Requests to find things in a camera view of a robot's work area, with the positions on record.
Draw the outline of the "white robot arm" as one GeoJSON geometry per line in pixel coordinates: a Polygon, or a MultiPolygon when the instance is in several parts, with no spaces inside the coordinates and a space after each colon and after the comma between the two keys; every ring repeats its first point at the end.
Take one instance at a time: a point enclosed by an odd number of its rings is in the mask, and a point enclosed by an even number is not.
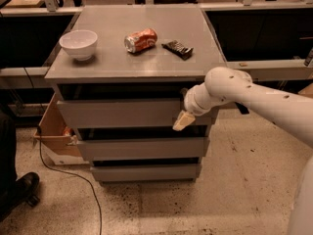
{"type": "MultiPolygon", "coordinates": [[[[241,70],[217,67],[204,82],[185,92],[184,109],[173,129],[180,131],[212,108],[239,103],[313,147],[313,99],[252,82],[241,70]]],[[[313,235],[313,157],[306,163],[295,193],[287,235],[313,235]]]]}

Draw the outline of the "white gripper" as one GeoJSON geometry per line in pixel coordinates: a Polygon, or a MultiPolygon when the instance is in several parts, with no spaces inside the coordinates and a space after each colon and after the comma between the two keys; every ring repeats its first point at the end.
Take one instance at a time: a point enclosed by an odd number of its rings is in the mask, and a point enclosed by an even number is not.
{"type": "Polygon", "coordinates": [[[219,100],[208,93],[204,83],[195,85],[187,91],[184,97],[184,107],[187,112],[180,112],[173,124],[173,129],[183,130],[195,121],[195,116],[202,116],[218,105],[219,100]]]}

